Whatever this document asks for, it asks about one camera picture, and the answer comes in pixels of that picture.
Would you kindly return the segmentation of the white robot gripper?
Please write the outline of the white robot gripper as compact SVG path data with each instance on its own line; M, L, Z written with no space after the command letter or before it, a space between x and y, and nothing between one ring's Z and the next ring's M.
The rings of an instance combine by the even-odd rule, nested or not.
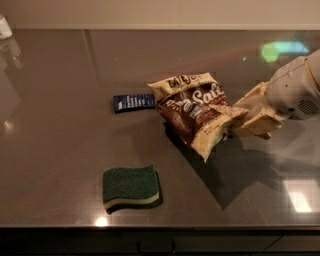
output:
M268 82L261 82L238 100L234 107L254 115L245 115L229 128L234 137L257 136L264 139L282 127L283 118L274 109L292 119L306 120L320 114L320 50L299 56L287 63Z

